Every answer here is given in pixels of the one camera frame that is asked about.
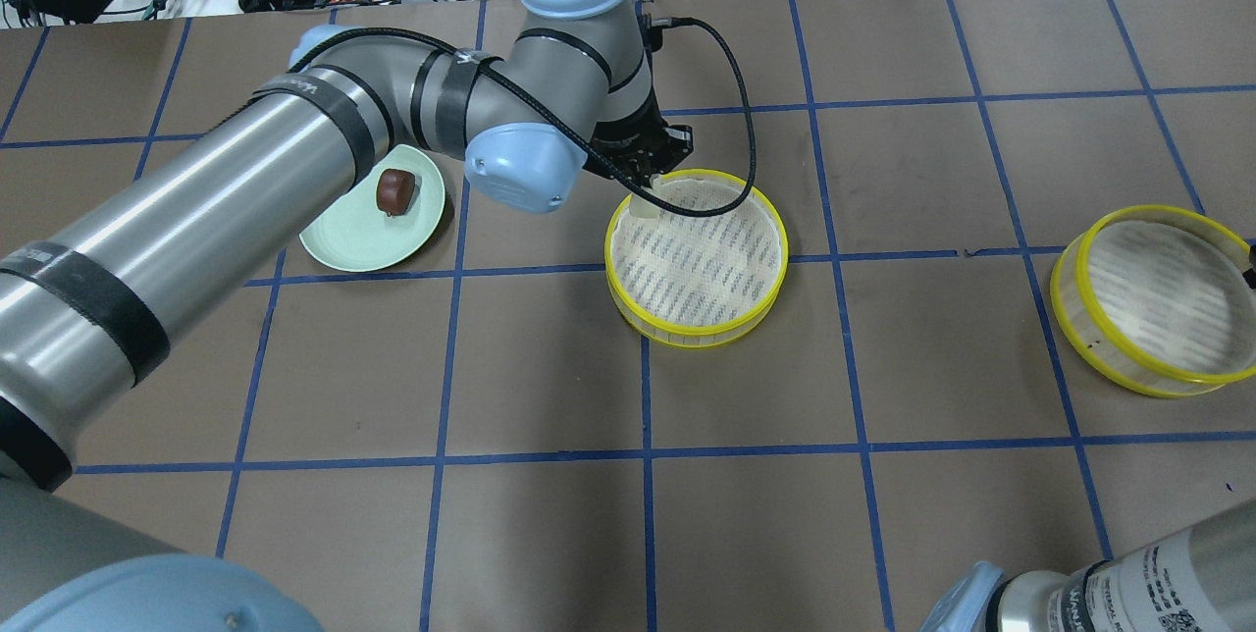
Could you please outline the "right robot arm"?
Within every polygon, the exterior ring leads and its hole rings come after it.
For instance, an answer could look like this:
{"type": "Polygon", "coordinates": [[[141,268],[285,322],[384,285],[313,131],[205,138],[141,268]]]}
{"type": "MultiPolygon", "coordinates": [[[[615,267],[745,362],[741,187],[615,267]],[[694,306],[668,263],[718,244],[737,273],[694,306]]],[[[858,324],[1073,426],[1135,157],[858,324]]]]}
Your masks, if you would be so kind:
{"type": "MultiPolygon", "coordinates": [[[[1135,395],[1206,395],[1253,374],[1253,248],[1194,215],[1103,222],[1050,280],[1076,354],[1135,395]]],[[[1073,575],[980,560],[927,631],[1251,631],[1253,503],[1073,575]]]]}

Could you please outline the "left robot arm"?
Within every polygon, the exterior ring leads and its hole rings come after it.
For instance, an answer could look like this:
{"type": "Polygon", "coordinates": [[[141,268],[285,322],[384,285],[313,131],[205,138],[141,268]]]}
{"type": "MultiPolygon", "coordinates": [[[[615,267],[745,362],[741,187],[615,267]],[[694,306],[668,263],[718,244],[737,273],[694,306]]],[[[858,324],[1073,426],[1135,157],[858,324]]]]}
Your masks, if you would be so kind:
{"type": "Polygon", "coordinates": [[[529,214],[589,163],[674,166],[632,0],[520,0],[507,58],[329,26],[162,170],[3,260],[3,628],[318,631],[271,582],[55,498],[77,442],[242,280],[397,144],[529,214]]]}

